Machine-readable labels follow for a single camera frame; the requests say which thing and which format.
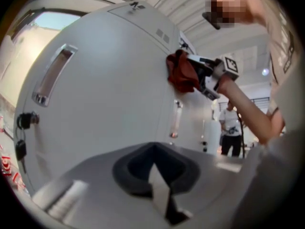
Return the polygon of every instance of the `railing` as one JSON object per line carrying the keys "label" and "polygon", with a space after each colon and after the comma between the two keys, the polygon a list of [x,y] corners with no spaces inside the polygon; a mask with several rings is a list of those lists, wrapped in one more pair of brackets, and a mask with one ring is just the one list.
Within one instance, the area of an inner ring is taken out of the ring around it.
{"label": "railing", "polygon": [[[263,98],[254,98],[250,99],[259,109],[266,109],[269,106],[270,98],[269,97],[263,97]],[[227,102],[221,102],[219,104],[219,110],[220,112],[227,108],[228,103]]]}

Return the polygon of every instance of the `white ceiling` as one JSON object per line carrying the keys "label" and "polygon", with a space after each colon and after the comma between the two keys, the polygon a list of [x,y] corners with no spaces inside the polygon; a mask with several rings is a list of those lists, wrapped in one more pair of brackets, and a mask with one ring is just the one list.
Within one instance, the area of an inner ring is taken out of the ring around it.
{"label": "white ceiling", "polygon": [[[107,4],[127,0],[104,0]],[[268,36],[259,25],[236,25],[234,28],[215,30],[201,14],[205,11],[205,0],[144,0],[169,17],[191,44],[197,53],[210,58],[233,53],[243,74],[261,71],[268,67]],[[240,85],[254,84],[240,77]]]}

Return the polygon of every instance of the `ceiling light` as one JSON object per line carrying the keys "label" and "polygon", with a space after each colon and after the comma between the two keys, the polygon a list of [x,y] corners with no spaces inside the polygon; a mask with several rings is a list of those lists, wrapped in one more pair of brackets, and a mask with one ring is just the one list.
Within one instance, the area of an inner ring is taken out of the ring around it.
{"label": "ceiling light", "polygon": [[266,76],[266,75],[268,75],[268,74],[269,74],[269,69],[263,69],[262,75],[263,75],[263,76]]}

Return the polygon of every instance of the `hand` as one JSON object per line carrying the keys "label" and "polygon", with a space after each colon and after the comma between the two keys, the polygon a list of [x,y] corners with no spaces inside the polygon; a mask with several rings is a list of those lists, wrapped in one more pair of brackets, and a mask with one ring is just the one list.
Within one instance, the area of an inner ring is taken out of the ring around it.
{"label": "hand", "polygon": [[218,93],[227,96],[227,91],[234,81],[227,75],[223,75],[219,81]]}

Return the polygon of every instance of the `black pants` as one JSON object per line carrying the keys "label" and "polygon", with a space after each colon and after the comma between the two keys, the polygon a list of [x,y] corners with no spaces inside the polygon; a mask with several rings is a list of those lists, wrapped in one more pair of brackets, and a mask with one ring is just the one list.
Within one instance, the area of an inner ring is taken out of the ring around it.
{"label": "black pants", "polygon": [[241,141],[242,141],[242,137],[240,135],[238,135],[238,136],[225,135],[223,137],[223,142],[222,142],[222,146],[221,146],[221,154],[228,155],[230,147],[233,146],[232,156],[239,157],[240,149],[242,146]]}

